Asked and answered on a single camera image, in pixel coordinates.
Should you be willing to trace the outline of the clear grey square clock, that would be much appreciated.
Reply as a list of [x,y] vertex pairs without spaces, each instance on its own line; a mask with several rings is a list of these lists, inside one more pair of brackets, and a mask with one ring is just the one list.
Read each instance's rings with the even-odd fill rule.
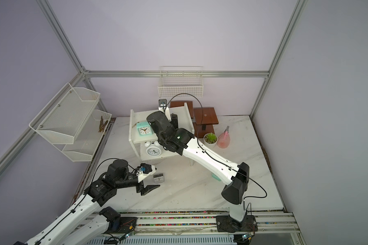
[[154,183],[156,184],[163,183],[165,181],[165,176],[163,173],[155,174],[153,175],[153,180],[154,180]]

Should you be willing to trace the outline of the white twin-bell alarm clock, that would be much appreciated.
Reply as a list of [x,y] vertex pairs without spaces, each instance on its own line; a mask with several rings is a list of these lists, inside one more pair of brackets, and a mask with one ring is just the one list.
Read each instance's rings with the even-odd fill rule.
[[158,157],[162,154],[162,147],[158,141],[147,141],[144,143],[146,154],[150,157]]

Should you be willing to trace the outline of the mint square alarm clock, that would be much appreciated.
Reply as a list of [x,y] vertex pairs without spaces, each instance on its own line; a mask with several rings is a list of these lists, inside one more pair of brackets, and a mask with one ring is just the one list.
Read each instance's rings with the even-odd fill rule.
[[217,181],[221,181],[214,173],[212,173],[212,177]]

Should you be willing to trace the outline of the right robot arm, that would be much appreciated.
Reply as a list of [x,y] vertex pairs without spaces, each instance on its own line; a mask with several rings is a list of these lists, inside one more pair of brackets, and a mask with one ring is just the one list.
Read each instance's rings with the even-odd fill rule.
[[147,122],[165,150],[199,163],[225,184],[221,195],[231,204],[229,217],[236,222],[243,222],[246,216],[243,200],[249,182],[249,166],[244,162],[238,164],[223,158],[201,144],[190,131],[175,128],[162,111],[149,114]]

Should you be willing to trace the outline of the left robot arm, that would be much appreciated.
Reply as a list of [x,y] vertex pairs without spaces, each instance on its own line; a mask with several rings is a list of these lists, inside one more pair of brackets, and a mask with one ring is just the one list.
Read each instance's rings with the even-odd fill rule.
[[158,185],[144,186],[143,181],[156,173],[156,167],[142,163],[130,170],[124,159],[114,158],[107,171],[93,181],[79,199],[43,231],[26,241],[28,245],[81,245],[103,233],[131,233],[136,218],[123,218],[105,206],[119,189],[134,187],[144,196]]

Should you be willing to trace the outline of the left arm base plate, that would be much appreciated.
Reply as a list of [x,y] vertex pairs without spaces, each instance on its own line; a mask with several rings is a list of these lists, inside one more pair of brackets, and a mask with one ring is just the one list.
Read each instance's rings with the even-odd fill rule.
[[105,234],[123,233],[127,234],[135,230],[137,225],[137,217],[120,217],[114,218],[109,222]]

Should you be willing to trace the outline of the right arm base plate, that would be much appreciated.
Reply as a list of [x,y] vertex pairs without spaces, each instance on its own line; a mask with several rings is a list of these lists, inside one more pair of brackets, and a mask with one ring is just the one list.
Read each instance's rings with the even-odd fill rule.
[[244,219],[239,222],[231,218],[229,215],[218,215],[215,217],[218,232],[257,232],[258,225],[253,215],[245,215]]

